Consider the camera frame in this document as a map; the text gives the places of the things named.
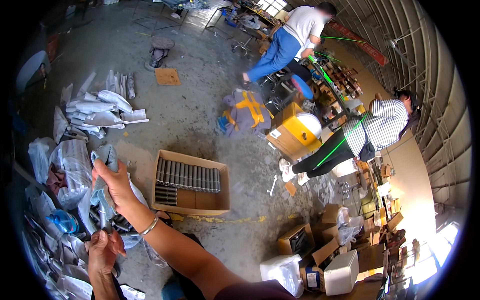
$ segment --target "white sneaker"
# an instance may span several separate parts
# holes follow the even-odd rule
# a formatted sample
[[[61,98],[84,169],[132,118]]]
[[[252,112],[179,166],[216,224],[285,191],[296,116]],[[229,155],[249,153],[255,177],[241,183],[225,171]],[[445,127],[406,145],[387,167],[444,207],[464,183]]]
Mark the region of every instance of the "white sneaker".
[[[307,172],[299,173],[299,185],[304,185],[310,178],[307,176]]]
[[[283,182],[289,182],[292,178],[295,177],[295,173],[292,171],[292,164],[281,158],[278,161],[278,167],[282,171],[282,180]]]

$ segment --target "white t-shirt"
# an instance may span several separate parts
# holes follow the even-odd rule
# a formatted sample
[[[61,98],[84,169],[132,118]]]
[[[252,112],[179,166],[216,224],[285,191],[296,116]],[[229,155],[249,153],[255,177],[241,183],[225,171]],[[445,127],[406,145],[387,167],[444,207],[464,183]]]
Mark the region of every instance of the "white t-shirt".
[[[376,151],[380,151],[398,141],[398,135],[408,122],[408,113],[400,100],[374,100],[372,113],[368,115],[352,133],[347,137],[347,143],[353,154],[358,156],[365,145],[365,132]],[[343,134],[345,136],[357,125],[360,120],[352,119],[345,123]]]
[[[320,37],[324,29],[323,20],[312,6],[299,6],[288,13],[290,17],[283,26],[288,33],[293,35],[300,46],[304,46],[309,41],[310,35]]]
[[[301,60],[301,53],[305,50],[305,49],[314,49],[315,48],[315,44],[312,43],[310,40],[308,41],[308,43],[305,45],[305,46],[301,46],[300,47],[300,50],[297,52],[297,55],[295,55],[295,57],[293,58],[294,60],[296,61],[299,61]]]

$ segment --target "red banner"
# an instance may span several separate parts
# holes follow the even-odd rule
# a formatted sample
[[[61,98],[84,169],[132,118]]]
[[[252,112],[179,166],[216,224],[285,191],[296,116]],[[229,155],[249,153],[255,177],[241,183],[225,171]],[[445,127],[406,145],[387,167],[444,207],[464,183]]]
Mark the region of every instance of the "red banner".
[[[350,38],[350,39],[355,39],[357,41],[365,41],[363,38],[359,37],[355,33],[351,32],[350,29],[344,27],[343,25],[337,23],[337,22],[329,22],[328,25],[330,25],[333,29],[337,30],[344,36]],[[365,43],[359,43],[359,42],[352,42],[357,44],[360,48],[362,48],[365,52],[367,52],[373,59],[375,59],[382,67],[388,63],[388,58],[385,57],[380,51],[375,49],[374,46],[370,45],[367,41]]]

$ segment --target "hand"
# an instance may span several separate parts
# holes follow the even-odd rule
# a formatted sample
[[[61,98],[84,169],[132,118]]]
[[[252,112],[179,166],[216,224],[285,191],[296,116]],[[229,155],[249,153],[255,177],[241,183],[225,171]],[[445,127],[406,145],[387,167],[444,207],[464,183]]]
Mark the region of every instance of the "hand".
[[[312,55],[312,56],[314,55],[313,49],[306,48],[304,51],[301,52],[300,57],[304,59],[304,58],[307,58],[309,55]]]
[[[109,275],[117,254],[127,256],[123,240],[116,231],[113,231],[111,235],[104,230],[95,232],[88,248],[88,274],[90,277]]]
[[[115,210],[125,207],[132,201],[138,201],[130,187],[127,175],[127,166],[118,160],[118,172],[111,171],[100,159],[96,159],[92,169],[92,186],[95,185],[97,176],[100,176],[108,185],[108,192],[115,203]]]

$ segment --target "green laser line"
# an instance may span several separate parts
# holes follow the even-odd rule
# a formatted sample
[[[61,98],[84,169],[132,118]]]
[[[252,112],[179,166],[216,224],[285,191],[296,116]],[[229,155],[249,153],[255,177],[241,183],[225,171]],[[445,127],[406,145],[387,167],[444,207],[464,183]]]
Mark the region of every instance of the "green laser line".
[[[352,41],[352,42],[358,42],[358,43],[365,43],[364,41],[357,41],[355,39],[349,39],[349,38],[342,38],[342,37],[333,37],[333,36],[321,36],[324,38],[336,38],[336,39],[344,39],[346,41]]]
[[[321,165],[330,155],[332,155],[332,153],[338,148],[340,147],[341,144],[343,144],[343,142],[348,138],[348,136],[360,125],[360,123],[363,121],[363,119],[367,116],[367,113],[365,114],[365,116],[363,116],[363,118],[361,118],[360,122],[358,122],[357,125],[355,125],[355,127],[353,127],[353,129],[347,134],[346,137],[343,138],[343,140],[332,150],[332,152],[330,152],[324,159],[322,159],[321,162],[318,163],[318,165],[315,167],[315,168],[318,168],[319,165]]]
[[[311,55],[308,56],[308,59],[310,59],[312,63],[315,63],[315,59]],[[332,80],[330,79],[330,77],[328,77],[327,73],[325,73],[322,67],[320,67],[319,69],[322,70],[324,78],[328,81],[328,83],[331,84]]]
[[[315,52],[315,51],[314,51],[314,53],[316,53],[316,54],[320,54],[320,55],[323,55],[323,56],[326,56],[326,57],[328,57],[328,58],[329,58],[329,59],[331,59],[331,60],[336,60],[336,61],[339,61],[339,60],[337,60],[337,59],[334,59],[333,57],[330,57],[330,56],[328,56],[328,55],[325,55],[325,54],[323,54],[323,53],[320,53],[320,52]]]

